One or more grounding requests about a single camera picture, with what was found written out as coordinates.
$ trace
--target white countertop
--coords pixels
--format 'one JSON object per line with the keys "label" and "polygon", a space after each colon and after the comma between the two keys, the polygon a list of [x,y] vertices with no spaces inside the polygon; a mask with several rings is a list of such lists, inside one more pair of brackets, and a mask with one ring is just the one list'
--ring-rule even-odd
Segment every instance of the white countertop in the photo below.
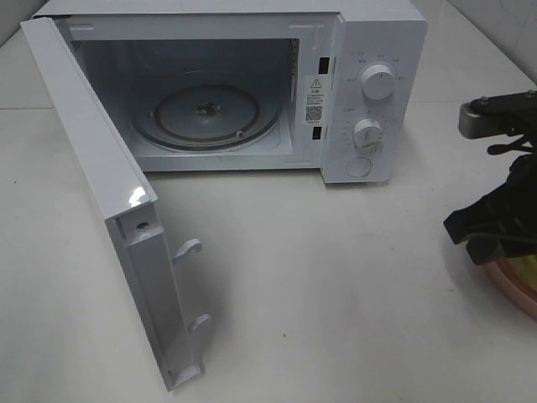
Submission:
{"label": "white countertop", "polygon": [[206,373],[173,393],[23,36],[1,48],[0,401],[535,401],[537,323],[442,226],[515,158],[464,139],[460,104],[534,85],[451,5],[419,3],[430,32],[388,184],[149,175],[170,244],[204,242],[182,284],[214,318]]}

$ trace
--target warning label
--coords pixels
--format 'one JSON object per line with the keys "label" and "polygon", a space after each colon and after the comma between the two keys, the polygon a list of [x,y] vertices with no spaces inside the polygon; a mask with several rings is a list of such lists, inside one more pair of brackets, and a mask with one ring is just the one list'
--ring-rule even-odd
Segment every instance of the warning label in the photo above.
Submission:
{"label": "warning label", "polygon": [[321,126],[326,115],[326,102],[331,89],[331,77],[306,76],[304,79],[304,122]]}

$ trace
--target power level knob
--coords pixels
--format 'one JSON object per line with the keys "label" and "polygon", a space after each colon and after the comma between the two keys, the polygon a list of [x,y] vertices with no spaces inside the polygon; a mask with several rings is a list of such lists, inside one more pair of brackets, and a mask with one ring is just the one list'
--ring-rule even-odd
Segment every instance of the power level knob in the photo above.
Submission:
{"label": "power level knob", "polygon": [[392,93],[394,71],[388,65],[371,65],[362,73],[362,89],[366,97],[378,100]]}
{"label": "power level knob", "polygon": [[362,119],[354,125],[352,140],[362,149],[377,144],[383,139],[383,130],[380,123],[373,119]]}

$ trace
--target microwave door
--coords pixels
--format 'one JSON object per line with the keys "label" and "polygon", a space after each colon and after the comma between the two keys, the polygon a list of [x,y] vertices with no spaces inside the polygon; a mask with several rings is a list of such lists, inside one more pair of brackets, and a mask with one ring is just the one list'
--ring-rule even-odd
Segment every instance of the microwave door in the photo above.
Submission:
{"label": "microwave door", "polygon": [[55,21],[38,18],[21,25],[101,211],[166,388],[172,390],[201,372],[173,267],[199,242],[191,240],[170,255],[157,196]]}

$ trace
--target white microwave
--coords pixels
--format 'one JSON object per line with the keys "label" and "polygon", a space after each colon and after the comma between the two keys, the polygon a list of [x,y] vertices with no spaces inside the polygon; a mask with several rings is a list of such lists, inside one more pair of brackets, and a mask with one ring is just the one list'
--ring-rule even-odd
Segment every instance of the white microwave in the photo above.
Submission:
{"label": "white microwave", "polygon": [[388,179],[427,23],[408,0],[51,0],[24,34],[168,390],[201,372],[143,171]]}

